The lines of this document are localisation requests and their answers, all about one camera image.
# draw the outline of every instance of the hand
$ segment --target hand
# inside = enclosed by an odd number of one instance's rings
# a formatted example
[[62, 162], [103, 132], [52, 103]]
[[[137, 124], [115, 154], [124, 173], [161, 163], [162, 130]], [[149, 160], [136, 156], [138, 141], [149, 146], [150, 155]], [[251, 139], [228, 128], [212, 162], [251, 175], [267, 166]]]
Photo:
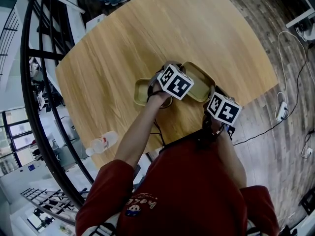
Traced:
[[[159, 90], [162, 90], [159, 82], [157, 81], [154, 86], [153, 86], [153, 92], [156, 92], [156, 91], [159, 91]], [[166, 92], [161, 92], [161, 93], [158, 93], [158, 94], [155, 94], [155, 95], [152, 95], [150, 98], [154, 98], [156, 99], [157, 101], [160, 102], [160, 104], [162, 105], [169, 97], [171, 97], [170, 94], [166, 93]]]

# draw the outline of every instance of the water bottle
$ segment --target water bottle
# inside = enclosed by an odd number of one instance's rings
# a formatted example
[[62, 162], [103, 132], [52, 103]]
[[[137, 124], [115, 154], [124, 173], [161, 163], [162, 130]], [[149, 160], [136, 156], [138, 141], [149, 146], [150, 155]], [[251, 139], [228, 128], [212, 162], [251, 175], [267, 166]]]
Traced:
[[102, 154], [105, 150], [113, 146], [118, 140], [118, 134], [115, 131], [110, 131], [104, 135], [91, 141], [91, 146], [85, 150], [88, 156], [93, 154]]

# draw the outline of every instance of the wooden table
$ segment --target wooden table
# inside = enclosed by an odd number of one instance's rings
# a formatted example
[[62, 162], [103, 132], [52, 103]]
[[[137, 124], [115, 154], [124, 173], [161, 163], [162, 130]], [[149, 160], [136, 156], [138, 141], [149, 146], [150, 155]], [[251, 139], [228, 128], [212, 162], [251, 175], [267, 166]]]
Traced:
[[[278, 83], [251, 27], [229, 0], [132, 0], [89, 32], [61, 61], [57, 78], [85, 147], [107, 131], [121, 139], [142, 107], [135, 82], [167, 60], [192, 61], [246, 105]], [[202, 103], [185, 97], [161, 110], [166, 143], [201, 128]], [[100, 167], [117, 145], [93, 155]], [[146, 152], [161, 147], [151, 135]]]

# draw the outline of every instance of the plastic tray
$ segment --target plastic tray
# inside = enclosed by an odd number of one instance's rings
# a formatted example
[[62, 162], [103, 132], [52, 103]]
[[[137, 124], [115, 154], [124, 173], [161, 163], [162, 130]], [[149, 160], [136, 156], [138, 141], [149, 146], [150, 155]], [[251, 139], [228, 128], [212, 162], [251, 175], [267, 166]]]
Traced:
[[147, 103], [149, 81], [150, 79], [139, 79], [136, 81], [133, 100], [140, 106], [145, 106]]
[[198, 102], [206, 101], [211, 91], [211, 86], [216, 86], [216, 82], [192, 62], [187, 61], [181, 67], [185, 69], [185, 73], [194, 81], [194, 85], [187, 95]]

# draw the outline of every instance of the wooden floor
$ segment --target wooden floor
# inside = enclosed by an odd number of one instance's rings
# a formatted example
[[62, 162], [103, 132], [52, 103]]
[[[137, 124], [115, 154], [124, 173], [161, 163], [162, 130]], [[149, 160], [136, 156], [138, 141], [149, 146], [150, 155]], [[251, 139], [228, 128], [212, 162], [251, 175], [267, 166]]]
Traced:
[[[285, 24], [303, 11], [299, 0], [231, 0], [248, 21], [261, 41], [274, 67], [280, 84], [269, 92], [247, 105], [241, 112], [235, 127], [233, 142], [244, 141], [266, 131], [278, 122], [275, 120], [277, 92], [284, 89], [284, 76], [278, 52], [278, 33], [286, 30]], [[88, 14], [99, 15], [111, 13], [104, 6], [86, 3]], [[281, 36], [284, 69], [288, 86], [288, 109], [291, 112], [295, 105], [297, 88], [296, 78], [304, 63], [303, 50], [296, 40], [288, 35]], [[309, 65], [315, 76], [315, 47], [310, 49]], [[314, 155], [305, 160], [300, 156], [304, 137], [315, 127], [315, 86], [310, 73], [305, 67], [299, 80], [300, 95], [295, 112], [272, 131], [236, 146], [237, 153], [243, 162], [248, 185], [265, 185], [268, 187], [280, 227], [290, 227], [302, 220], [306, 213], [299, 206], [302, 196], [315, 185]], [[315, 149], [315, 135], [307, 147]]]

